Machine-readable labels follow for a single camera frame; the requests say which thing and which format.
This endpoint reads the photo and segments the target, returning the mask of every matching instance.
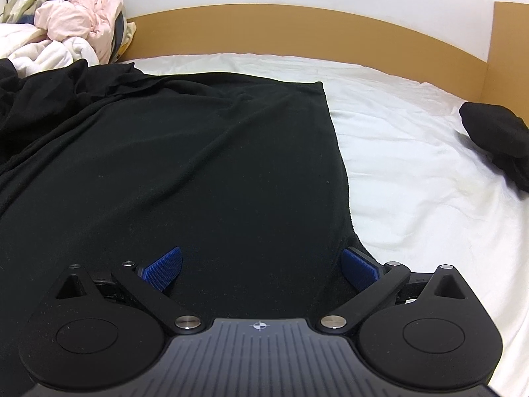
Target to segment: pink blanket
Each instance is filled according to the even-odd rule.
[[[47,1],[35,12],[35,26],[48,30],[48,37],[62,42],[82,37],[94,48],[101,64],[112,52],[114,22],[123,0]]]

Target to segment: gray ribbed plate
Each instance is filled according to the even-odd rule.
[[[81,395],[37,385],[27,397]],[[147,372],[84,397],[493,397],[484,386],[426,394],[392,385],[362,364],[348,341],[311,330],[303,319],[217,319],[179,336]]]

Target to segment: silver screw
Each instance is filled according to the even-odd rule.
[[[194,317],[193,315],[184,315],[176,318],[175,321],[175,325],[184,330],[192,330],[193,328],[197,328],[200,324],[202,324],[200,318]]]
[[[322,326],[332,328],[333,330],[342,328],[347,324],[347,320],[339,315],[328,315],[327,317],[321,318],[319,322],[321,322]]]

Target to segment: bed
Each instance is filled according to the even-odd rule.
[[[378,261],[416,272],[455,265],[502,334],[490,386],[504,396],[528,395],[529,195],[469,139],[462,99],[371,68],[297,57],[178,55],[134,63],[149,74],[322,81],[362,243]]]

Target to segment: black fabric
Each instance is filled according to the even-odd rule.
[[[206,320],[314,319],[354,295],[339,253],[365,250],[321,83],[84,60],[19,80],[2,60],[0,112],[0,390],[22,387],[17,331],[74,262],[179,246],[170,296]]]
[[[470,139],[490,152],[493,164],[529,193],[529,128],[523,119],[506,107],[483,103],[464,103],[459,113]]]

